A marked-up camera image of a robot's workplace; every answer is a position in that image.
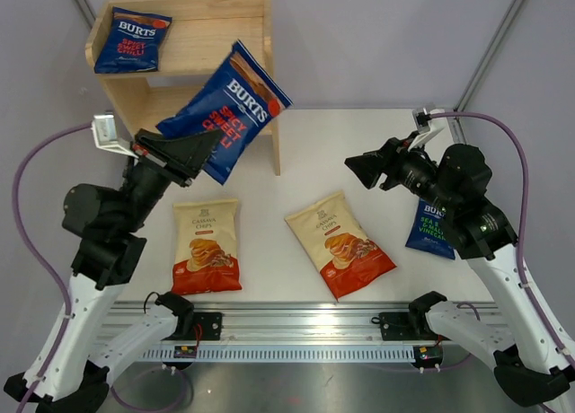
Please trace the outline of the blue Burts chilli bag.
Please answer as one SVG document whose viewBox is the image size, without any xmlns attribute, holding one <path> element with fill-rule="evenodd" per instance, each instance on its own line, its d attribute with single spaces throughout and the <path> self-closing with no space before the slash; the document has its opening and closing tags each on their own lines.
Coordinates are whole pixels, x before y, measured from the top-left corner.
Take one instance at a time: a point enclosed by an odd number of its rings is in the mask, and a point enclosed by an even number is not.
<svg viewBox="0 0 575 413">
<path fill-rule="evenodd" d="M 100 75 L 155 72 L 173 18 L 112 7 L 111 31 L 95 63 Z"/>
</svg>

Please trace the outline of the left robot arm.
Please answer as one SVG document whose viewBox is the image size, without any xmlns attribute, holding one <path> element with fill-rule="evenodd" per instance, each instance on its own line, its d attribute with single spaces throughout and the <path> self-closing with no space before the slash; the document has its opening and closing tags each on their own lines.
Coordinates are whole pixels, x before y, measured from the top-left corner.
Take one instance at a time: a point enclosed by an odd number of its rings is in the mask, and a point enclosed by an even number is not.
<svg viewBox="0 0 575 413">
<path fill-rule="evenodd" d="M 199 334 L 193 304 L 165 293 L 101 352 L 92 351 L 146 246 L 138 230 L 171 185 L 189 187 L 221 136 L 213 130 L 168 139 L 140 130 L 130 143 L 118 189 L 79 184 L 67 192 L 62 225 L 80 244 L 71 277 L 57 282 L 64 304 L 46 343 L 27 371 L 4 384 L 20 408 L 33 403 L 39 412 L 94 412 L 117 378 L 151 346 Z"/>
</svg>

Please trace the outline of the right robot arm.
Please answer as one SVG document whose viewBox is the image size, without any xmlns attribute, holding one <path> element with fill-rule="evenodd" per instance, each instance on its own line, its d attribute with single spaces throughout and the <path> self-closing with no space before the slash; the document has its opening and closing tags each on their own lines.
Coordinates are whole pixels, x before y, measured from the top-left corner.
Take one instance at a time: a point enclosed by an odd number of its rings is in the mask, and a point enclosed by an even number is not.
<svg viewBox="0 0 575 413">
<path fill-rule="evenodd" d="M 482 152 L 454 144 L 434 163 L 413 146 L 414 139 L 391 138 L 345 164 L 367 189 L 403 186 L 440 212 L 447 242 L 481 279 L 508 328 L 497 331 L 432 291 L 409 304 L 410 332 L 457 343 L 491 369 L 501 389 L 521 407 L 560 397 L 574 381 L 574 366 L 567 359 L 574 341 L 552 315 L 543 320 L 537 314 L 546 306 L 532 303 L 542 296 L 518 256 L 518 236 L 485 196 L 492 171 Z"/>
</svg>

